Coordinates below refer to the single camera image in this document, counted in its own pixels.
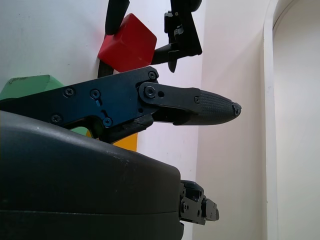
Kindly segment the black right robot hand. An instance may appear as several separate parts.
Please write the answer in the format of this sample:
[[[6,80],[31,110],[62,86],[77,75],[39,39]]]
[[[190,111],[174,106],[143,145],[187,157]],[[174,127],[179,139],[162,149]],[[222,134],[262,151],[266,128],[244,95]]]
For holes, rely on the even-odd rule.
[[[153,67],[0,102],[3,240],[180,240],[216,204],[171,165],[115,146],[154,122],[209,126],[241,106]]]

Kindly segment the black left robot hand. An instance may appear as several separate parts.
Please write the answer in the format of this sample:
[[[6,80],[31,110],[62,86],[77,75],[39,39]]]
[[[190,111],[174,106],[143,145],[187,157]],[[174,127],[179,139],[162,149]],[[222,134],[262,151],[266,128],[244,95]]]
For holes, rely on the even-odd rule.
[[[134,14],[126,13],[130,1],[110,0],[105,36],[97,55],[98,76],[163,63],[174,72],[178,59],[201,55],[203,51],[192,16],[201,3],[200,0],[171,1],[171,9],[164,14],[168,44],[156,48],[157,37]]]

